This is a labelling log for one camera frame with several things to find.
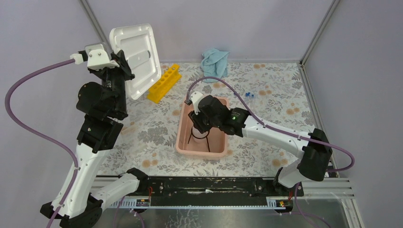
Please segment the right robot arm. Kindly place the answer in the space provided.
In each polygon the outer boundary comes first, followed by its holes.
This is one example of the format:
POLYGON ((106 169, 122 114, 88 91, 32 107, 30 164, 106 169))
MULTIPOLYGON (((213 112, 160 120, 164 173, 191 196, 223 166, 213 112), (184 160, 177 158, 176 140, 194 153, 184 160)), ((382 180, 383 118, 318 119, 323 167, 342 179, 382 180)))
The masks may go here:
POLYGON ((323 131, 296 131, 264 121, 242 108, 229 109, 211 95, 195 92, 185 101, 193 105, 188 117, 193 128, 201 134, 218 129, 226 135, 252 138, 279 147, 293 154, 297 160, 278 170, 272 183, 273 191, 286 195, 297 183, 323 181, 332 155, 323 131))

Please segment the pink plastic bin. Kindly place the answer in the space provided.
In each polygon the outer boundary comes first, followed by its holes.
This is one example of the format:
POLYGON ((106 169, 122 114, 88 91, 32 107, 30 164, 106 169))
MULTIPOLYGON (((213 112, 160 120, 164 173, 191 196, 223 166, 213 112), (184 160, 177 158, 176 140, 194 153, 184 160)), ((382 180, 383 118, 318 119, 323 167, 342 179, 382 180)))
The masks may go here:
POLYGON ((188 157, 214 160, 224 157, 228 152, 228 135, 217 128, 200 134, 193 129, 193 122, 188 114, 193 111, 192 105, 184 104, 181 109, 176 151, 188 157))

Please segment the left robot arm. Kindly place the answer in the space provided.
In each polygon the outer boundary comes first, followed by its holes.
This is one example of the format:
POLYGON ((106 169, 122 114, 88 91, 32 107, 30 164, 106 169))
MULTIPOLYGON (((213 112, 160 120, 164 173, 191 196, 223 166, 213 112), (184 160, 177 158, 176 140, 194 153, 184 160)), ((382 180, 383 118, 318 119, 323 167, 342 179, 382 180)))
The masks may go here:
POLYGON ((148 192, 148 176, 135 168, 100 190, 91 191, 101 164, 123 128, 122 120, 128 116, 125 83, 135 76, 122 50, 110 55, 92 50, 86 60, 89 72, 102 82, 86 83, 78 92, 76 108, 84 113, 85 120, 77 136, 73 164, 59 195, 40 209, 49 220, 58 219, 62 228, 91 228, 119 199, 148 192))

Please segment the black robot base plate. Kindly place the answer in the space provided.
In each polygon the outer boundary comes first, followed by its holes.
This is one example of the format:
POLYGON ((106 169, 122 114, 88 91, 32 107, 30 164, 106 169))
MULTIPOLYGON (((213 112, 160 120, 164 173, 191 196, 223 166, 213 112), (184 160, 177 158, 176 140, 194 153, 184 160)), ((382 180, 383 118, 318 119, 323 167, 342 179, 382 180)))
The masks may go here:
POLYGON ((304 191, 302 186, 286 188, 262 177, 150 176, 128 195, 145 197, 157 207, 253 207, 267 206, 270 197, 302 197, 304 191))

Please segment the black metal ring tripod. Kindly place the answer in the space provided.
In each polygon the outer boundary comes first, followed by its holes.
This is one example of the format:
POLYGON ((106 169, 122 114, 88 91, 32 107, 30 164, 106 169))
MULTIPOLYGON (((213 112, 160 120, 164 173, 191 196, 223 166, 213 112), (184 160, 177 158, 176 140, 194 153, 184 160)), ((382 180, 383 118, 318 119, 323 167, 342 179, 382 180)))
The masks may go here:
POLYGON ((190 136, 189 136, 187 144, 190 144, 191 141, 194 141, 198 147, 200 147, 201 145, 204 145, 207 148, 207 151, 211 152, 208 136, 205 139, 196 140, 192 137, 191 130, 190 130, 190 136))

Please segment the light blue cloth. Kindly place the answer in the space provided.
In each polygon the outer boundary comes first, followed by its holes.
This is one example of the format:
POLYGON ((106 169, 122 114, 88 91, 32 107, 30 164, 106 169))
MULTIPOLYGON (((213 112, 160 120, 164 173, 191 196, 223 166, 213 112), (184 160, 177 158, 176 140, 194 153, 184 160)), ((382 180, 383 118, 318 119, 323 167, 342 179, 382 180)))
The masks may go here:
POLYGON ((202 53, 201 70, 204 77, 224 78, 228 76, 229 51, 211 48, 202 53))

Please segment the white plastic bin lid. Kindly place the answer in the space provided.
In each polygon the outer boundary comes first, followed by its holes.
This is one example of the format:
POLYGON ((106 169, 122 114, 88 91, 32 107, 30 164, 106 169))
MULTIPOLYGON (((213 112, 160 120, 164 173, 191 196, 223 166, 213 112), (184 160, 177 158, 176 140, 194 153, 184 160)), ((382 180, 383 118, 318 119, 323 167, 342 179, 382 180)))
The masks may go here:
POLYGON ((154 32, 149 23, 114 28, 109 41, 115 53, 124 52, 134 79, 125 83, 128 97, 140 98, 162 76, 154 32))

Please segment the red-capped white wash bottle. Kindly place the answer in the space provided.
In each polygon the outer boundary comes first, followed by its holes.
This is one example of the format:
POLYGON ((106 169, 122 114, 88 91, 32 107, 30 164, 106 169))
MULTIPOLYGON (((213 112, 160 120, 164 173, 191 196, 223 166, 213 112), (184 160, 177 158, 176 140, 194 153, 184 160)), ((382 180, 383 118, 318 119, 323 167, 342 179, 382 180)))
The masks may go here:
POLYGON ((206 132, 201 133, 195 127, 192 127, 192 130, 191 130, 192 137, 194 139, 196 139, 196 140, 205 139, 209 135, 209 133, 210 133, 210 131, 206 131, 206 132))

